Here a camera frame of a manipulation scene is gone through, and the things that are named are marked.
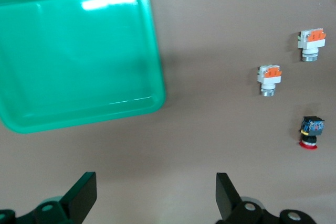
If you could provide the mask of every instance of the green plastic tray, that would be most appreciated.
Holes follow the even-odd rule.
[[[149,0],[0,0],[0,116],[30,133],[165,100]]]

